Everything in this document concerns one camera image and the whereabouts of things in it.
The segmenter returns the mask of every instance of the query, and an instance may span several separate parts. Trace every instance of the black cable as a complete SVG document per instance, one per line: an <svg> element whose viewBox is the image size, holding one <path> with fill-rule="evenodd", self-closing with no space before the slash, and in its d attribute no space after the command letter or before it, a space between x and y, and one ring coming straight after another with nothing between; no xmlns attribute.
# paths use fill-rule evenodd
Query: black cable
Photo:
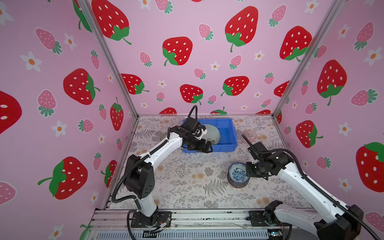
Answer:
<svg viewBox="0 0 384 240"><path fill-rule="evenodd" d="M367 230L367 232L369 232L369 234L375 239L375 240L380 240L379 236L377 236L377 234L367 225L365 224L362 220L360 220L360 218L358 216L356 216L353 212L351 212L350 210L348 210L346 207L344 207L343 205L340 204L339 201L336 201L334 200L331 196L329 196L326 192L324 192L321 188L319 188L319 186L317 186L314 182L312 182L308 176L303 172L303 170L301 169L301 166L300 166L300 163L299 163L299 160L297 159L296 155L293 154L293 152L287 150L287 149L284 149L284 148L276 148L276 149L272 149L272 150L269 150L269 151L265 151L265 152L260 152L258 151L255 146L247 139L247 137L242 134L242 137L246 140L246 142L251 146L252 150L257 152L258 154L267 154L267 153L272 153L272 152L276 152L276 151L284 151L286 153L289 153L292 157L293 157L293 160L295 161L295 164L297 166L297 169L299 170L299 173L301 174L301 176L309 183L311 184L317 191L319 191L321 194L323 194L326 198L328 198L334 205L338 206L341 210L343 210L345 213L347 213L351 218L353 218L355 221L357 221L362 227L365 228L365 230Z"/></svg>

